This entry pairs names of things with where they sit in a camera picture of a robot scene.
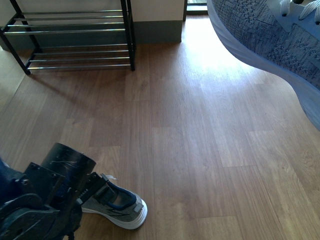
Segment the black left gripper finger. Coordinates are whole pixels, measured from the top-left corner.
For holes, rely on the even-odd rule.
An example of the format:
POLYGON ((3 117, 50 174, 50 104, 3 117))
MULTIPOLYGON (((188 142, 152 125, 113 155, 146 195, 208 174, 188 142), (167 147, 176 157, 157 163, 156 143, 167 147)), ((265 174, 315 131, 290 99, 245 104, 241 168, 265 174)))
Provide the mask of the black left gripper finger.
POLYGON ((96 197, 100 200, 110 200, 113 197, 113 190, 108 184, 108 177, 102 173, 101 178, 104 183, 103 186, 96 192, 96 197))
POLYGON ((87 200, 89 200, 93 195, 93 190, 91 188, 86 188, 77 198, 76 203, 83 205, 87 200))

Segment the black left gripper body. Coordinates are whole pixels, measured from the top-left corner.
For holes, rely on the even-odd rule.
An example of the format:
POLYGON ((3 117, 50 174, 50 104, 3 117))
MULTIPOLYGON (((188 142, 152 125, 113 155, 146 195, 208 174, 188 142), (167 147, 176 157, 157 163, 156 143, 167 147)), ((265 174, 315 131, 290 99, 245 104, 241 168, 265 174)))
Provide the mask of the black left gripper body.
POLYGON ((41 165, 30 163, 25 174, 44 205, 77 198, 85 187, 96 162, 81 152, 56 142, 41 165))

